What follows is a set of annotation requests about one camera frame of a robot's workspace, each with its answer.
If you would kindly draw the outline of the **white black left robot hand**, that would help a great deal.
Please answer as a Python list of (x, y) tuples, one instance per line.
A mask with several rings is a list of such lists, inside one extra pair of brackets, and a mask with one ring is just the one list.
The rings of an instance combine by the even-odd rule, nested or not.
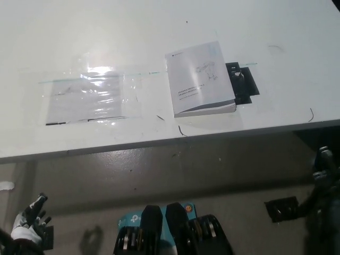
[(13, 240), (31, 241), (37, 245), (43, 244), (47, 224), (52, 219), (48, 216), (43, 222), (41, 221), (46, 214), (42, 208), (47, 200), (48, 196), (40, 193), (33, 203), (28, 205), (23, 212), (17, 214), (11, 231)]

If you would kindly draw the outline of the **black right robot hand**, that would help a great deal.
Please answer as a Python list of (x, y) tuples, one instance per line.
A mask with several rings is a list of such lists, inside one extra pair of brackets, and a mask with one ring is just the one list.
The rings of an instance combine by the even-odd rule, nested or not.
[(320, 147), (314, 160), (313, 179), (318, 192), (339, 189), (339, 166), (328, 146)]

